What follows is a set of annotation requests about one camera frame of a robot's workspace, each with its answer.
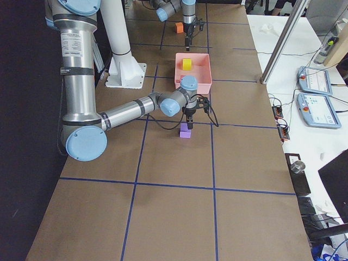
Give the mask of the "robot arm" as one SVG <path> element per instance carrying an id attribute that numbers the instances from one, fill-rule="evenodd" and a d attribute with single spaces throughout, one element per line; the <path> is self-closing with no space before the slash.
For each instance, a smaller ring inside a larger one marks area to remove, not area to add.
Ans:
<path id="1" fill-rule="evenodd" d="M 199 32 L 203 31 L 205 22 L 196 16 L 195 0 L 172 0 L 150 1 L 151 7 L 156 10 L 156 14 L 161 22 L 168 20 L 179 11 L 183 13 L 183 31 L 185 32 L 185 48 L 190 51 L 192 40 L 195 37 L 195 28 L 199 27 Z"/>
<path id="2" fill-rule="evenodd" d="M 60 140 L 68 155 L 79 161 L 98 158 L 107 147 L 106 131 L 161 110 L 168 117 L 181 114 L 188 128 L 199 109 L 211 110 L 198 93 L 198 78 L 184 76 L 169 93 L 148 96 L 98 113 L 95 100 L 94 32 L 101 13 L 111 47 L 108 86 L 140 89 L 147 65 L 133 57 L 121 1 L 46 1 L 46 23 L 60 32 L 67 113 Z"/>

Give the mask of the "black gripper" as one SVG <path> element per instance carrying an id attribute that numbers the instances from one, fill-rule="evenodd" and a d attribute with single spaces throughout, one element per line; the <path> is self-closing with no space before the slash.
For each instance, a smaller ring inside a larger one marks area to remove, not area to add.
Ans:
<path id="1" fill-rule="evenodd" d="M 199 31 L 203 31 L 204 21 L 201 18 L 195 17 L 191 22 L 184 22 L 183 26 L 185 32 L 185 49 L 189 52 L 189 46 L 192 45 L 195 28 L 199 27 Z"/>
<path id="2" fill-rule="evenodd" d="M 182 111 L 186 116 L 186 124 L 188 129 L 193 129 L 193 115 L 197 110 L 203 109 L 206 114 L 210 111 L 210 101 L 203 95 L 194 95 L 194 101 L 186 105 Z"/>

